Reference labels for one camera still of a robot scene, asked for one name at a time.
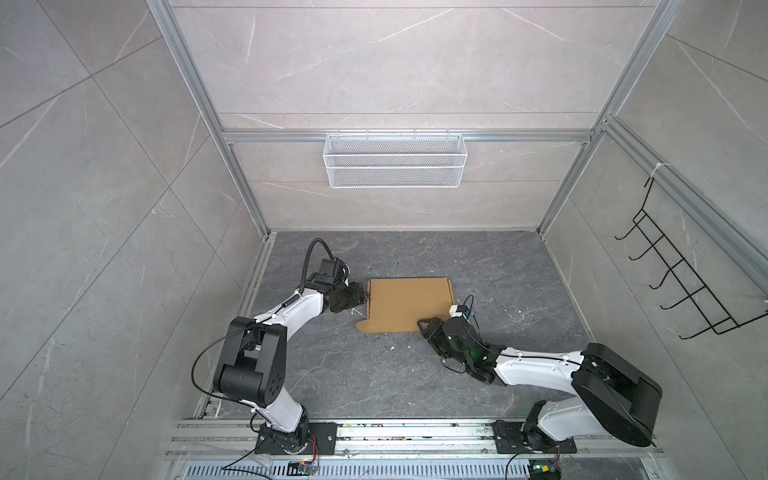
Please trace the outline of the brown cardboard box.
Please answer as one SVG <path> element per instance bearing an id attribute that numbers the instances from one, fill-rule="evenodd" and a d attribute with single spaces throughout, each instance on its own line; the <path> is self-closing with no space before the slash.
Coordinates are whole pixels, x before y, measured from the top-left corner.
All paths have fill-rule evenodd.
<path id="1" fill-rule="evenodd" d="M 356 328 L 364 334 L 418 332 L 419 320 L 447 320 L 454 304 L 448 278 L 372 279 L 367 317 Z"/>

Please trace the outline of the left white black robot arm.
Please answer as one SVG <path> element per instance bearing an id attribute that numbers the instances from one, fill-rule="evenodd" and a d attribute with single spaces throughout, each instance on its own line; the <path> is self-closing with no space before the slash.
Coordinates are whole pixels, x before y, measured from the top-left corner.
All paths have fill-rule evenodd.
<path id="1" fill-rule="evenodd" d="M 366 303 L 360 282 L 325 290 L 305 288 L 265 313 L 237 317 L 223 339 L 213 389 L 225 399 L 252 407 L 273 431 L 305 436 L 305 408 L 283 388 L 287 343 L 309 321 Z"/>

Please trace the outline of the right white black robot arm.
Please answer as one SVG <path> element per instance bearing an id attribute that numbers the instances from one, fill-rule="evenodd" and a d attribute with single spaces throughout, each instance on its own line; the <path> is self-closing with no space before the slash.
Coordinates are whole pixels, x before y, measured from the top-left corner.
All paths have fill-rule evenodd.
<path id="1" fill-rule="evenodd" d="M 554 452 L 577 436 L 609 434 L 632 446 L 653 444 L 661 386 L 600 343 L 581 351 L 531 352 L 483 341 L 462 316 L 423 319 L 419 331 L 442 362 L 489 385 L 536 386 L 565 392 L 531 407 L 517 435 L 530 450 Z"/>

